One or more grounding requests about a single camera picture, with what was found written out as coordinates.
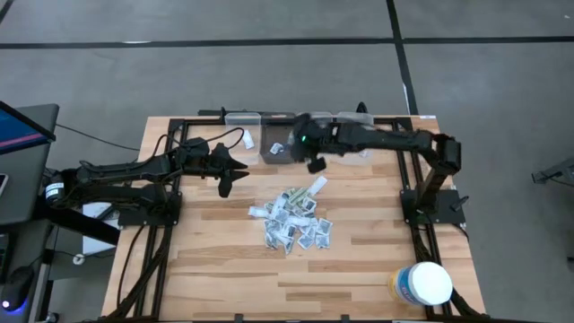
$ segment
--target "wooden tabletop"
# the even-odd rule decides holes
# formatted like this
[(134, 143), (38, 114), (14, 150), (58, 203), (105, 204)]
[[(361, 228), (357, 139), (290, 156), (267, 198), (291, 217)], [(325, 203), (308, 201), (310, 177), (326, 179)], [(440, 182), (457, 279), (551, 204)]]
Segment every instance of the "wooden tabletop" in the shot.
[[(435, 118), (412, 119), (415, 128), (439, 132)], [(148, 118), (140, 160), (167, 133), (169, 120)], [(190, 137), (209, 138), (224, 131), (220, 126), (193, 126)], [(412, 170), (409, 154), (405, 156)], [(426, 175), (424, 160), (422, 169)], [(265, 248), (264, 223), (248, 216), (248, 208), (263, 206), (287, 188), (308, 187), (316, 175), (308, 174), (304, 164), (266, 165), (262, 160), (248, 171), (226, 199), (218, 196), (214, 179), (182, 178), (184, 205), (171, 239), (161, 320), (230, 320), (235, 313), (246, 319), (339, 319), (341, 314), (352, 319), (424, 318), (422, 307), (394, 301), (387, 291), (389, 275), (415, 263), (398, 196), (402, 182), (395, 152), (372, 151), (367, 166), (329, 162), (323, 173), (329, 181), (316, 198), (317, 216), (334, 224), (331, 248), (303, 250), (296, 245), (287, 256), (283, 249)], [(484, 312), (466, 238), (449, 224), (437, 224), (435, 230), (443, 266), (455, 287)], [(116, 308), (119, 277), (136, 231), (121, 232), (102, 315)], [(146, 239), (147, 228), (135, 244), (122, 297), (140, 275)], [(155, 277), (144, 314), (151, 312), (154, 286)]]

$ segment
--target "black stand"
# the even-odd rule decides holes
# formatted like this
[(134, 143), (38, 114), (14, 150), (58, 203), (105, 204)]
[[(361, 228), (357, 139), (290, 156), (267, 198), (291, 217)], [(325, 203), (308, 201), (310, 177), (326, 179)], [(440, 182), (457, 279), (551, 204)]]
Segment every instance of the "black stand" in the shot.
[(119, 240), (119, 230), (105, 224), (101, 220), (79, 214), (69, 209), (56, 210), (46, 204), (43, 196), (38, 196), (34, 208), (34, 218), (48, 219), (53, 224), (84, 236), (100, 240), (116, 246)]

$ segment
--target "computer screen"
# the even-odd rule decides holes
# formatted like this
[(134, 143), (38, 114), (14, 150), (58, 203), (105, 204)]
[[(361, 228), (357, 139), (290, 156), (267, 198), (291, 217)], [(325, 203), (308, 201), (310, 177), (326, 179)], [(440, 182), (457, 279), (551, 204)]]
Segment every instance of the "computer screen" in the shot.
[(54, 140), (54, 134), (0, 101), (0, 154)]

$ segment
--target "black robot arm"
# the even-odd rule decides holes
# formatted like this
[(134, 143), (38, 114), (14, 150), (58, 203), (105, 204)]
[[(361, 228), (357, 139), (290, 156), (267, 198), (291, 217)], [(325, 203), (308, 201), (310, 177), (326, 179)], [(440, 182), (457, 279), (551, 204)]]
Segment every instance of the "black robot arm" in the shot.
[(430, 165), (427, 178), (417, 186), (416, 208), (436, 211), (436, 195), (449, 175), (460, 171), (461, 145), (454, 137), (435, 135), (426, 130), (386, 131), (358, 123), (332, 122), (319, 125), (309, 114), (295, 118), (291, 157), (296, 162), (309, 161), (311, 173), (326, 167), (319, 153), (357, 153), (364, 149), (388, 149), (419, 153)]
[[(220, 180), (219, 194), (227, 197), (232, 182), (248, 175), (247, 165), (230, 157), (219, 143), (211, 151), (203, 138), (185, 141), (179, 147), (145, 161), (94, 166), (81, 161), (77, 169), (56, 171), (46, 183), (46, 200), (53, 208), (77, 208), (91, 202), (110, 202), (120, 211), (119, 225), (166, 225), (177, 222), (181, 195), (166, 185), (181, 176)], [(132, 188), (123, 183), (147, 180)]]

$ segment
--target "white label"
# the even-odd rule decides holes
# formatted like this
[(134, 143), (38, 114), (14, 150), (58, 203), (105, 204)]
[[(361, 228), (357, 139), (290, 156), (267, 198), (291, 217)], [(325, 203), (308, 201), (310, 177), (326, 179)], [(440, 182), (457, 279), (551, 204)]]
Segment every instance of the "white label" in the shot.
[(313, 185), (311, 185), (311, 187), (308, 189), (308, 192), (311, 196), (314, 196), (316, 193), (319, 192), (319, 190), (321, 190), (321, 188), (326, 184), (326, 178), (323, 176), (318, 177), (317, 179), (315, 179), (315, 183), (313, 183)]
[(249, 130), (245, 130), (245, 133), (243, 134), (242, 139), (243, 139), (243, 144), (245, 144), (245, 149), (251, 149), (251, 148), (255, 147), (255, 143), (253, 143), (253, 138), (251, 137)]
[(278, 154), (282, 151), (283, 151), (283, 145), (279, 144), (279, 143), (275, 143), (275, 144), (273, 144), (273, 146), (271, 146), (271, 150), (269, 152), (272, 154)]
[(52, 189), (64, 188), (64, 183), (54, 183), (46, 186), (46, 192)]
[(51, 191), (46, 192), (46, 198), (56, 195), (57, 194), (57, 189), (52, 189)]

